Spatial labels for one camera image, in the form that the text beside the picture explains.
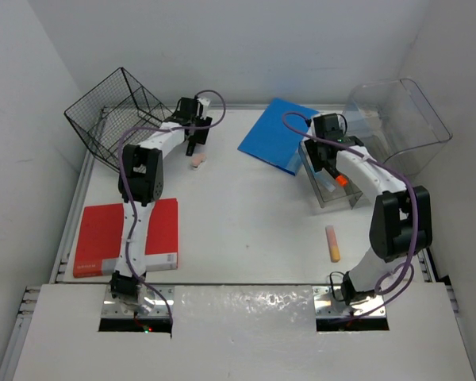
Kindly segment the pink eraser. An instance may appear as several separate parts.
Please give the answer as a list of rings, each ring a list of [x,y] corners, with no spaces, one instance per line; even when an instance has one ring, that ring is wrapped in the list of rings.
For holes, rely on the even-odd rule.
[[[206,161],[206,155],[204,153],[194,155],[191,160],[191,167],[194,170],[199,169],[200,166],[202,166],[205,161]]]

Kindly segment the light blue highlighter marker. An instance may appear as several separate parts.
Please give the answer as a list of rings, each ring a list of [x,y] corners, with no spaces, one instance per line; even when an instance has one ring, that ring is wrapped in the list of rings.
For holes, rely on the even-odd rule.
[[[315,180],[319,184],[320,188],[324,188],[327,192],[332,193],[336,187],[332,180],[326,175],[325,172],[316,172],[315,175]]]

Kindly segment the orange highlighter marker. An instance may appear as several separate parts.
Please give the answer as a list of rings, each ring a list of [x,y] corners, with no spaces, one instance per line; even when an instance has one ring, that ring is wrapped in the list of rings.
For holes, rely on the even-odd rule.
[[[338,170],[336,170],[335,168],[330,168],[328,170],[328,173],[331,175],[331,177],[334,178],[334,180],[336,181],[337,184],[339,184],[340,186],[342,187],[345,187],[348,185],[348,180],[347,178],[342,175]]]

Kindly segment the black wire mesh basket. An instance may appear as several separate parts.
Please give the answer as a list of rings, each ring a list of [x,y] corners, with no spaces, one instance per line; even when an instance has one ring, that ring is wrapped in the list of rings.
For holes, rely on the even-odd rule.
[[[123,132],[144,125],[159,128],[171,115],[172,111],[123,67],[64,111],[87,150],[115,171]]]

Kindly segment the clear grey drawer organizer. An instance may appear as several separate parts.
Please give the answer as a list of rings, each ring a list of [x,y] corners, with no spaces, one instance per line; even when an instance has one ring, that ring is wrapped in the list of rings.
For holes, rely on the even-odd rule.
[[[409,78],[356,86],[347,97],[348,133],[387,167],[429,188],[427,167],[453,135],[427,95]]]

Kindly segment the yellow pink highlighter marker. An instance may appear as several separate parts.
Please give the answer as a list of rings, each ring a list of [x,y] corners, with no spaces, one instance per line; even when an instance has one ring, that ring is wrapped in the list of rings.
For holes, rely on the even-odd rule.
[[[333,263],[337,263],[340,261],[340,250],[336,239],[335,229],[332,225],[328,225],[325,228],[325,232],[328,241],[328,252],[330,259]]]

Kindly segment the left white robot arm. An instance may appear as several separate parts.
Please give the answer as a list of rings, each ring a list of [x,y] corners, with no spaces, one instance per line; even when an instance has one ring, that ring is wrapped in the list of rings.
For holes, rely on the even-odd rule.
[[[112,296],[137,299],[147,272],[145,249],[155,203],[163,193],[163,159],[188,143],[187,155],[204,144],[213,119],[207,115],[210,100],[195,95],[180,98],[175,112],[160,127],[127,130],[118,142],[118,190],[123,200],[124,223],[120,254],[110,288]]]

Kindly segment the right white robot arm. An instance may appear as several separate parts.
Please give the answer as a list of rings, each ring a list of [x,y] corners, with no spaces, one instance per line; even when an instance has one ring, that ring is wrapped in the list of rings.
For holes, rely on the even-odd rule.
[[[358,137],[346,135],[341,120],[339,114],[310,118],[312,137],[304,144],[315,171],[325,170],[340,185],[353,182],[374,204],[370,247],[340,285],[350,305],[398,286],[413,257],[432,243],[432,215],[428,190],[374,159]]]

